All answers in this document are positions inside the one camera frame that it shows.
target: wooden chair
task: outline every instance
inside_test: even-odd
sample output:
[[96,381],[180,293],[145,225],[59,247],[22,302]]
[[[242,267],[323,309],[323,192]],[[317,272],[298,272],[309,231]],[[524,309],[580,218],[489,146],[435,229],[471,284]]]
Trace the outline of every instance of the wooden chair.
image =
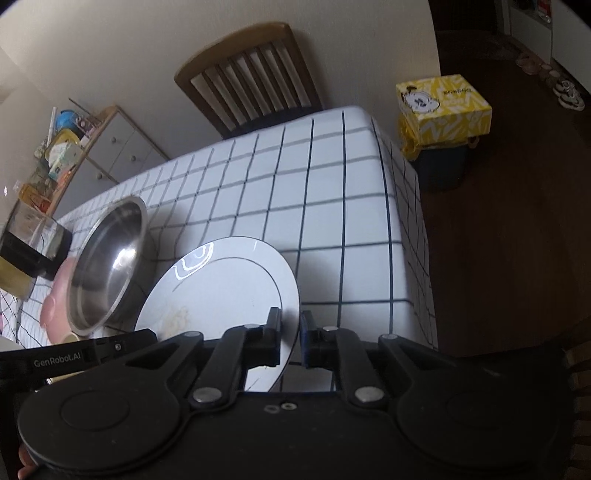
[[270,22],[195,54],[174,81],[225,138],[322,110],[291,28]]

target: metal bowl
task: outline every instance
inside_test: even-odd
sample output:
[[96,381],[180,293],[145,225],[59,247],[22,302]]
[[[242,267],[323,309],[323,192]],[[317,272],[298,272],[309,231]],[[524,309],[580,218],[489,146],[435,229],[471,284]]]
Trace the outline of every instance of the metal bowl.
[[147,217],[145,203],[127,197],[90,230],[68,288],[67,317],[74,333],[86,336],[105,324],[135,325],[154,286],[155,245]]

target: plate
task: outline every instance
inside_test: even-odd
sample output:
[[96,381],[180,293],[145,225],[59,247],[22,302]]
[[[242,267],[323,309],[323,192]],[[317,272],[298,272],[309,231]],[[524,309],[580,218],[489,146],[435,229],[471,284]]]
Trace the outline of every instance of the plate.
[[191,330],[212,340],[231,327],[264,325],[271,307],[282,312],[281,363],[251,369],[245,384],[269,391],[296,341],[300,295],[290,266],[265,242],[232,236],[185,255],[156,284],[135,328],[151,329],[160,341]]

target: checkered tablecloth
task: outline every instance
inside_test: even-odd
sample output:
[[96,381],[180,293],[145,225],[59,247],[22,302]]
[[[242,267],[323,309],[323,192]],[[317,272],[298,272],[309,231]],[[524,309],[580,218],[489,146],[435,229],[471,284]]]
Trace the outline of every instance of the checkered tablecloth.
[[[205,242],[250,236],[284,256],[302,308],[320,326],[371,341],[394,332],[437,347],[417,176],[361,108],[222,141],[114,187],[60,219],[74,233],[72,255],[109,205],[128,195],[148,207],[158,278]],[[2,334],[26,348],[49,345],[38,320],[50,289],[38,279],[22,304],[2,292]],[[330,373],[303,369],[296,347],[283,387],[326,390]]]

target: chair seat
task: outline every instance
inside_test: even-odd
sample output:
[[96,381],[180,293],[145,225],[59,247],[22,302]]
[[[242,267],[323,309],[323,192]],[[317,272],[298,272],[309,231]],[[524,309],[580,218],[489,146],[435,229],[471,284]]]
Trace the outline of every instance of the chair seat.
[[313,106],[300,106],[289,108],[287,110],[280,110],[279,112],[275,113],[269,113],[268,115],[255,118],[246,122],[245,124],[239,125],[234,130],[232,130],[232,132],[230,132],[230,136],[228,138],[240,137],[241,135],[255,132],[256,130],[291,122],[292,120],[296,120],[318,111],[320,111],[320,109]]

